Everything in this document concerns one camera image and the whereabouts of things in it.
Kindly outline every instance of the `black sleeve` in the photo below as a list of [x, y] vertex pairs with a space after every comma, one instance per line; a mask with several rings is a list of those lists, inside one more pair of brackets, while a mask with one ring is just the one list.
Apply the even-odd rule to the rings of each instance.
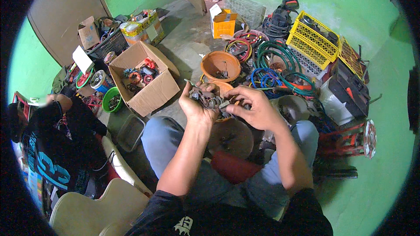
[[72, 97], [71, 108], [66, 113], [67, 119], [78, 124], [83, 123], [84, 128], [95, 131], [101, 136], [106, 135], [106, 126], [93, 114], [89, 107], [79, 97]]
[[162, 229], [172, 228], [183, 216], [181, 198], [158, 190], [125, 235], [158, 234]]
[[54, 101], [46, 107], [37, 109], [29, 119], [29, 125], [34, 130], [44, 131], [57, 123], [62, 117], [61, 105]]
[[287, 235], [333, 235], [313, 189], [298, 191], [290, 200], [282, 224]]

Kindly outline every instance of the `red metal stand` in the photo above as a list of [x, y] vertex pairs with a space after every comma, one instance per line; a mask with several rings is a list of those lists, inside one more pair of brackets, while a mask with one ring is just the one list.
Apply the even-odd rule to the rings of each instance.
[[376, 128], [373, 120], [328, 134], [320, 134], [317, 154], [331, 158], [365, 155], [372, 159], [376, 152]]
[[15, 94], [13, 95], [13, 103], [15, 102], [24, 104], [23, 113], [25, 115], [25, 118], [29, 121], [29, 113], [31, 110], [31, 106], [28, 104], [28, 100], [24, 96], [22, 96], [21, 93], [15, 91]]

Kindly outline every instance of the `red cushion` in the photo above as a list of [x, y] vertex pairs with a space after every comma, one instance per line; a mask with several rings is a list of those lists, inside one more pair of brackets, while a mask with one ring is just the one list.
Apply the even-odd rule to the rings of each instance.
[[211, 166], [232, 184], [246, 181], [263, 168], [223, 151], [218, 151], [213, 155]]

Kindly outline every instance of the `green plastic bowl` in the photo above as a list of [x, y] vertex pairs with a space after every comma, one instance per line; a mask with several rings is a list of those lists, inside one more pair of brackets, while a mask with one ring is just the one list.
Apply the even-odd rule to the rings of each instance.
[[123, 98], [120, 97], [120, 101], [118, 102], [117, 107], [115, 107], [113, 110], [109, 109], [108, 103], [111, 100], [111, 98], [117, 96], [120, 93], [117, 87], [110, 88], [106, 93], [104, 98], [102, 99], [102, 108], [105, 112], [111, 113], [111, 112], [117, 112], [122, 106], [123, 106]]

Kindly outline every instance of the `white logo print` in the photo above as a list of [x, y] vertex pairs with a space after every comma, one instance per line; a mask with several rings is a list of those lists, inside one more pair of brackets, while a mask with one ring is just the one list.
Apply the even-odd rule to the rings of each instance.
[[185, 216], [184, 218], [182, 218], [175, 226], [175, 231], [179, 230], [179, 234], [182, 235], [182, 233], [184, 233], [184, 236], [189, 234], [189, 230], [191, 230], [191, 226], [192, 226], [192, 218]]

